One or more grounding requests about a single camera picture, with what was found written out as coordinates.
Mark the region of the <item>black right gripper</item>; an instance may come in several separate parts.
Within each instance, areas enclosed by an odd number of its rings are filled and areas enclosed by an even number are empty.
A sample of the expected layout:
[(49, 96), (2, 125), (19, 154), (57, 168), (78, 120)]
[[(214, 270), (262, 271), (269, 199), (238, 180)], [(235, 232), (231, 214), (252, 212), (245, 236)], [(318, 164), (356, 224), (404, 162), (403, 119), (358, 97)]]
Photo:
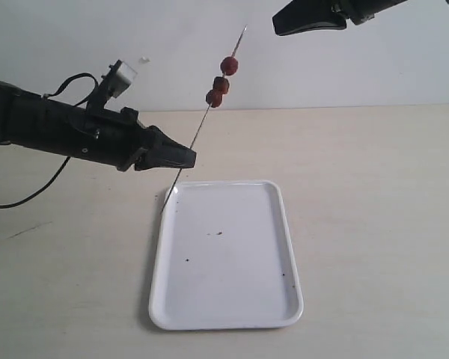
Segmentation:
[(293, 0), (272, 17), (275, 34), (289, 36), (317, 30), (344, 30), (406, 0)]

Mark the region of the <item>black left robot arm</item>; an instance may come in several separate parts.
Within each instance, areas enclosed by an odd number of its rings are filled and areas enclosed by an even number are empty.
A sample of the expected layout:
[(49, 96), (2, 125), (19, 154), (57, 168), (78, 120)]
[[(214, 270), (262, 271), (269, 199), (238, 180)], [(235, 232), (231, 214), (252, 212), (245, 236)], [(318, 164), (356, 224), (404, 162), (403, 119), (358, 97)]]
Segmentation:
[(0, 144), (111, 165), (122, 172), (188, 169), (196, 161), (194, 150), (156, 126), (143, 126), (134, 109), (75, 107), (4, 82), (0, 82)]

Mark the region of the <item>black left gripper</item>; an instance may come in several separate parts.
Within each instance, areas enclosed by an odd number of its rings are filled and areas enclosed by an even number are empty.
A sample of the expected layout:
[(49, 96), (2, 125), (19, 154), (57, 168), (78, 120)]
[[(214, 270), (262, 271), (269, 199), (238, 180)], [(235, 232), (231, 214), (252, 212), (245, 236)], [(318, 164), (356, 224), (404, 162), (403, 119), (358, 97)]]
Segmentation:
[(138, 113), (125, 109), (121, 119), (88, 117), (72, 130), (69, 157), (110, 165), (118, 171), (130, 168), (145, 171), (154, 168), (190, 169), (196, 152), (169, 138), (156, 126), (142, 126)]

